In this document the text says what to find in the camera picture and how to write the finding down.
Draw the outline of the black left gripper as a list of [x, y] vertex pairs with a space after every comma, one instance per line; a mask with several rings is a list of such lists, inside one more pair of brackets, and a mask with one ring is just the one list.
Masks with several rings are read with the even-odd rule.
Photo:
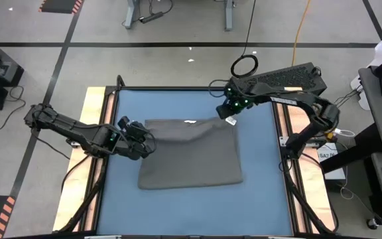
[[113, 154], [132, 160], [145, 159], [155, 152], [155, 137], [142, 123], [131, 121], [127, 116], [117, 122], [119, 139]]

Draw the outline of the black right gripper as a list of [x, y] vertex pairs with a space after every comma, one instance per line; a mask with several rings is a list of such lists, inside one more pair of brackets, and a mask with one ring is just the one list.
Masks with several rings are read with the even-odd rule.
[[253, 107], [253, 100], [241, 94], [237, 87], [232, 84], [227, 84], [224, 87], [223, 95], [225, 96], [223, 104], [216, 107], [222, 120]]

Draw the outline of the grey waffle-weave towel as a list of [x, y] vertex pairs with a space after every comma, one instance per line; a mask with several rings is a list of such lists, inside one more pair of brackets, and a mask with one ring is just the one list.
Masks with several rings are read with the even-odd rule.
[[243, 182], [238, 128], [219, 118], [148, 119], [157, 149], [141, 161], [143, 190], [214, 187]]

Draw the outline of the black perforated computer tower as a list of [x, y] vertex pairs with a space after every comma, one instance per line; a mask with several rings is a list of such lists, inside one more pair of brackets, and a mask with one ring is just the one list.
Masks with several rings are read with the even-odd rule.
[[321, 77], [321, 69], [308, 62], [244, 78], [250, 83], [265, 83], [270, 87], [300, 87], [306, 92], [320, 95], [327, 86]]

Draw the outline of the wooden side board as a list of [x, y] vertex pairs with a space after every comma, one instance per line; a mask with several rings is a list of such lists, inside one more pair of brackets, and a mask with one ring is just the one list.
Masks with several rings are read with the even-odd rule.
[[[105, 87], [89, 87], [84, 98], [80, 121], [86, 124], [110, 123], [115, 94]], [[69, 175], [62, 184], [62, 193], [53, 230], [65, 226], [79, 209], [84, 199], [97, 183], [103, 159], [86, 157], [81, 147], [73, 148], [68, 165]]]
[[[310, 123], [306, 113], [298, 107], [273, 104], [273, 110], [277, 117], [276, 126], [279, 127], [280, 136], [298, 133]], [[319, 157], [317, 149], [307, 147], [304, 149], [300, 159], [298, 161], [293, 160], [288, 162], [286, 168], [290, 170], [290, 177], [299, 193], [305, 198], [317, 217], [328, 229], [334, 230], [336, 221], [326, 192], [324, 174], [318, 163]], [[297, 198], [293, 197], [288, 203], [290, 206], [290, 214], [296, 222], [296, 226], [293, 227], [293, 230], [295, 232], [317, 234], [318, 231], [316, 227], [303, 211]]]

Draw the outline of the grey desk leg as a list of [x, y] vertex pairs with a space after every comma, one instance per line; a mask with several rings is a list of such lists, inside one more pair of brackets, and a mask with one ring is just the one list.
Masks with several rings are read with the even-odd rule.
[[127, 0], [127, 14], [123, 22], [126, 29], [130, 29], [134, 22], [134, 16], [138, 12], [140, 0]]
[[233, 0], [225, 0], [225, 31], [233, 28]]

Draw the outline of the white labelled box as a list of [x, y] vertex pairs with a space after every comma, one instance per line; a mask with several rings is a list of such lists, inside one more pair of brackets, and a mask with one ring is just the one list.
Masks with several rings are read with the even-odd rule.
[[321, 163], [322, 168], [325, 172], [324, 176], [326, 180], [346, 180], [345, 170], [342, 167], [338, 168], [339, 163], [336, 162], [336, 155], [343, 150], [343, 147], [336, 145], [335, 143], [325, 143], [323, 144], [323, 146], [319, 147], [316, 150], [318, 154], [318, 160]]

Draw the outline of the black power strip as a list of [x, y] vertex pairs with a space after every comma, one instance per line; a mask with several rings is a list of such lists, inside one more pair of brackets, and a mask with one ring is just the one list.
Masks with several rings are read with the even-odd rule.
[[142, 23], [142, 24], [145, 24], [145, 23], [148, 23], [148, 22], [151, 22], [153, 20], [156, 20], [158, 18], [161, 18], [162, 16], [164, 15], [164, 13], [162, 11], [158, 12], [158, 13], [153, 13], [153, 14], [150, 14], [148, 17], [140, 17], [139, 18], [139, 21]]

